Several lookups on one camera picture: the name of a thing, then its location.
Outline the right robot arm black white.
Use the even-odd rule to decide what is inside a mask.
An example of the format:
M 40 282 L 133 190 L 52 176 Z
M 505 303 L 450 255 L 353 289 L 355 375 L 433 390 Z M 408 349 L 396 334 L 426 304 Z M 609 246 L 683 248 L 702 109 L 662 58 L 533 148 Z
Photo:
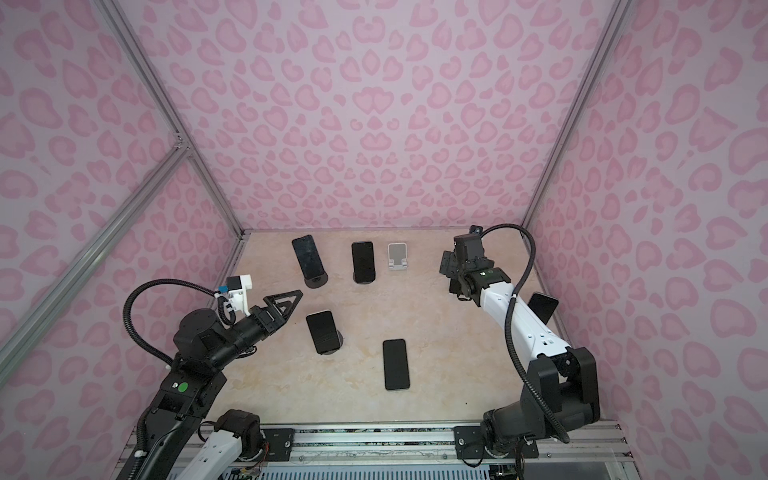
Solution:
M 534 269 L 536 246 L 518 280 L 485 253 L 486 231 L 480 227 L 454 239 L 442 255 L 439 271 L 449 291 L 471 301 L 503 330 L 514 370 L 522 382 L 518 401 L 487 411 L 480 424 L 481 447 L 496 458 L 522 455 L 536 441 L 570 441 L 570 432 L 601 417 L 597 363 L 586 348 L 574 348 L 552 331 L 522 299 L 521 290 Z

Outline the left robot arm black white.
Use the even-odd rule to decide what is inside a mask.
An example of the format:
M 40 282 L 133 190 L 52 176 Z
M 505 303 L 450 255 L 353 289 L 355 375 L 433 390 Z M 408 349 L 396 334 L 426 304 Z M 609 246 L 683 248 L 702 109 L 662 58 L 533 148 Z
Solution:
M 118 477 L 165 479 L 225 385 L 225 367 L 282 328 L 302 297 L 300 290 L 267 296 L 264 307 L 230 327 L 210 308 L 188 313 L 173 338 L 170 371 L 137 421 L 136 444 Z

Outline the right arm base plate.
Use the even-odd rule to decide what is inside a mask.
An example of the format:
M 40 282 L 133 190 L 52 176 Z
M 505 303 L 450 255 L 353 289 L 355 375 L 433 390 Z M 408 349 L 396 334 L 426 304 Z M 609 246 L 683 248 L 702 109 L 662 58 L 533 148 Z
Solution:
M 526 437 L 498 437 L 485 424 L 455 426 L 452 432 L 456 457 L 460 460 L 513 459 L 517 454 L 525 459 L 539 457 L 535 440 Z

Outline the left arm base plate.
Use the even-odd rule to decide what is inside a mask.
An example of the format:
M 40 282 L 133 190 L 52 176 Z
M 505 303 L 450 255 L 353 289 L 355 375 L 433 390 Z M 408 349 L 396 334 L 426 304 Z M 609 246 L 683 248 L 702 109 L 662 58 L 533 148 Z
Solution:
M 294 443 L 293 428 L 266 428 L 262 430 L 265 443 L 268 445 L 266 462 L 288 462 Z

